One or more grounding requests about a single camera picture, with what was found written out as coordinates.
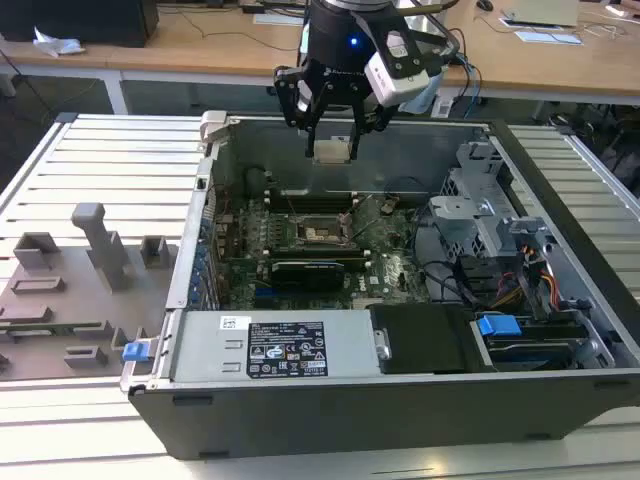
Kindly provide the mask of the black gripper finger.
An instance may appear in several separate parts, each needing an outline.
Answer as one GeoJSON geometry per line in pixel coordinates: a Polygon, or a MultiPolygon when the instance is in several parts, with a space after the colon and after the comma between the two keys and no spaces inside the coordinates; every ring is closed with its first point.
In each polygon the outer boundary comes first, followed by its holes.
{"type": "Polygon", "coordinates": [[[316,128],[328,106],[329,85],[312,64],[274,70],[274,88],[286,124],[307,133],[307,158],[314,156],[316,128]]]}
{"type": "Polygon", "coordinates": [[[349,159],[356,160],[361,138],[373,131],[384,131],[396,114],[396,106],[384,107],[372,92],[353,92],[350,95],[350,106],[354,123],[351,127],[348,152],[349,159]]]}

